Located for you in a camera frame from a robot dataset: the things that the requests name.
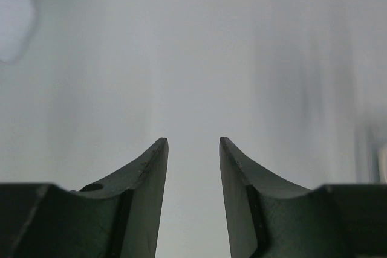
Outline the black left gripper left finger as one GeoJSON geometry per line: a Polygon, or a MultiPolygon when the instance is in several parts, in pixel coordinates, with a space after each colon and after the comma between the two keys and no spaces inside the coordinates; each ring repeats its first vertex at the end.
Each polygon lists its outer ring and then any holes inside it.
{"type": "Polygon", "coordinates": [[[167,159],[168,142],[160,138],[79,191],[1,184],[1,256],[154,257],[167,159]]]}

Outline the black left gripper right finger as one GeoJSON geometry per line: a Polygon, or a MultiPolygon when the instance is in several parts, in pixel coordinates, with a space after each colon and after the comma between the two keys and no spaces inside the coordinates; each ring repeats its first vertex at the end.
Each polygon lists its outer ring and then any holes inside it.
{"type": "Polygon", "coordinates": [[[294,184],[220,139],[232,257],[385,257],[386,186],[294,184]]]}

